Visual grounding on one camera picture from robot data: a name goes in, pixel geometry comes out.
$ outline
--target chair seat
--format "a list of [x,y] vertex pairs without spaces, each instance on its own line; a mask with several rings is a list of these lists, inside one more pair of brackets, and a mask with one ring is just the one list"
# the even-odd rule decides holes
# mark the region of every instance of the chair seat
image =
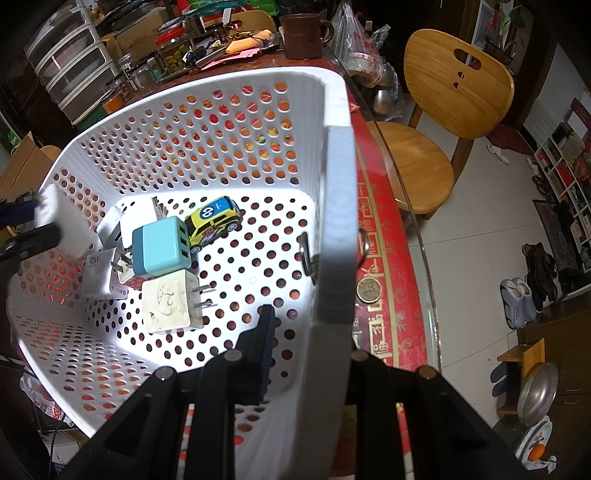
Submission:
[[[367,125],[372,135],[379,136],[372,122]],[[413,212],[418,215],[435,212],[447,200],[454,184],[447,155],[414,128],[393,122],[378,122],[378,126],[392,152]],[[408,210],[396,172],[389,171],[388,175],[399,206]]]

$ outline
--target coin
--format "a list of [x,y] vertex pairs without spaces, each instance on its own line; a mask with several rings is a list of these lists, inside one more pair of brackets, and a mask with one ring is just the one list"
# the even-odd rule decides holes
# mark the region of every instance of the coin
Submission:
[[364,303],[375,303],[382,297],[382,286],[373,277],[363,277],[357,282],[357,296]]

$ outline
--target orange fruit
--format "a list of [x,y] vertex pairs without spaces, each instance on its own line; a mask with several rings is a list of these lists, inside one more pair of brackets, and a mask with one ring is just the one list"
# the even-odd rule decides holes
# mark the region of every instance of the orange fruit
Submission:
[[542,455],[544,454],[545,450],[546,450],[546,446],[545,445],[538,444],[538,445],[536,445],[535,447],[533,447],[531,449],[531,452],[528,455],[527,459],[530,462],[535,462],[536,460],[539,460],[542,457]]

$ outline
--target wooden cabinet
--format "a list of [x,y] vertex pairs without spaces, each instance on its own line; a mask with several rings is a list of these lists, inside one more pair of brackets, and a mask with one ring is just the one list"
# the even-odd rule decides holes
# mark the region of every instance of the wooden cabinet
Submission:
[[547,450],[572,455],[591,429],[591,294],[544,309],[518,336],[530,345],[544,338],[546,361],[558,366]]
[[572,454],[591,424],[591,395],[556,395],[548,416],[553,422],[548,449]]

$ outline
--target toy car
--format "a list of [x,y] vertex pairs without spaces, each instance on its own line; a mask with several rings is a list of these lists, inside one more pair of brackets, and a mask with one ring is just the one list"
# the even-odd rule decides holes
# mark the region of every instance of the toy car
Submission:
[[195,210],[185,218],[191,254],[198,254],[203,247],[212,244],[224,232],[236,230],[241,220],[240,208],[226,196]]

